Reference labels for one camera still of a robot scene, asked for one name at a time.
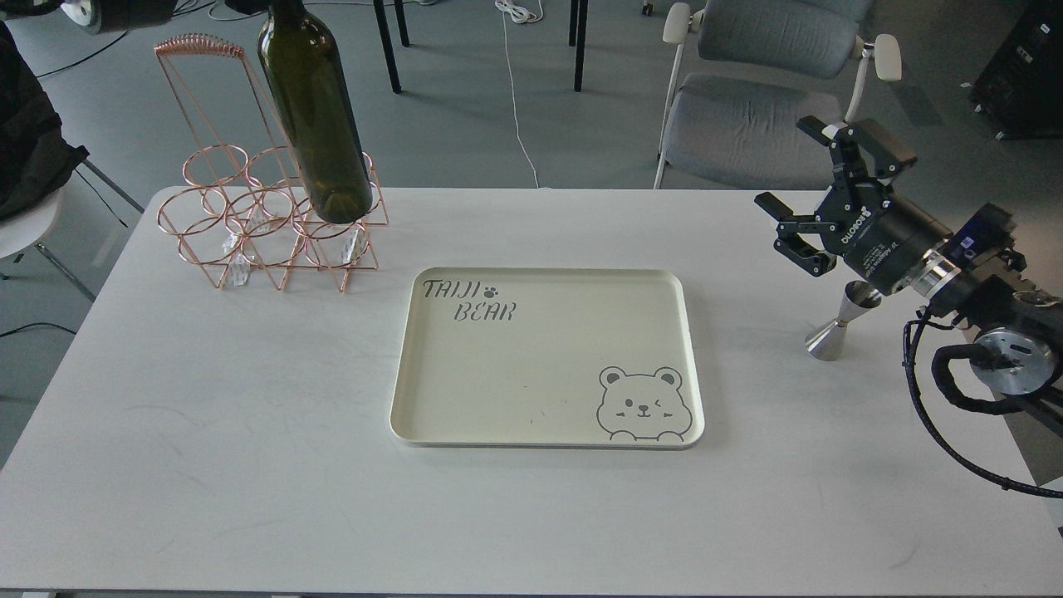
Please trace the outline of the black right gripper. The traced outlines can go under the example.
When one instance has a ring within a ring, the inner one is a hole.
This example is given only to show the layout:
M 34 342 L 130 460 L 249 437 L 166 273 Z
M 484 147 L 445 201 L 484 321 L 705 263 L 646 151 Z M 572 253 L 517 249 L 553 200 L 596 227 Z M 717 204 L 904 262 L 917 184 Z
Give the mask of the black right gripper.
M 832 180 L 814 213 L 793 213 L 772 193 L 755 197 L 755 204 L 777 220 L 774 247 L 813 277 L 834 269 L 839 255 L 878 292 L 895 294 L 926 251 L 952 235 L 894 192 L 893 178 L 914 166 L 915 153 L 874 119 L 828 125 L 806 116 L 797 129 L 827 148 Z M 828 252 L 811 246 L 802 234 L 821 235 Z

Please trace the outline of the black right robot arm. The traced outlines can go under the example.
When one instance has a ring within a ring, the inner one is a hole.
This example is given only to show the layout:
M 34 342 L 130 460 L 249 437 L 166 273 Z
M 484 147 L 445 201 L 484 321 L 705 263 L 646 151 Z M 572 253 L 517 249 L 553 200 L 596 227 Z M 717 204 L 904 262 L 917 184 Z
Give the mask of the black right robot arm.
M 1006 491 L 1059 499 L 1060 491 L 988 472 L 954 450 L 928 416 L 915 374 L 923 330 L 952 317 L 976 334 L 933 355 L 931 375 L 946 401 L 979 414 L 1024 412 L 1060 434 L 1061 298 L 1022 276 L 1026 258 L 1015 249 L 1012 215 L 988 202 L 960 230 L 949 230 L 895 192 L 893 178 L 916 155 L 877 121 L 828 125 L 809 115 L 797 129 L 828 149 L 834 178 L 810 215 L 793 213 L 775 194 L 756 197 L 776 220 L 774 247 L 814 277 L 841 260 L 875 296 L 911 288 L 925 298 L 904 326 L 901 365 L 926 430 L 977 476 Z

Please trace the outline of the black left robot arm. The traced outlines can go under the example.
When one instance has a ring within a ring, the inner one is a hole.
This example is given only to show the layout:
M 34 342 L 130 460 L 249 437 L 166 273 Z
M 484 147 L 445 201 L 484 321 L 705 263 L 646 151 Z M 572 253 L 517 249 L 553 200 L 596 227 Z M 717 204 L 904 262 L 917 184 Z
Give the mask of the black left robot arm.
M 2 19 L 63 12 L 83 32 L 98 35 L 170 22 L 186 1 L 2 1 Z

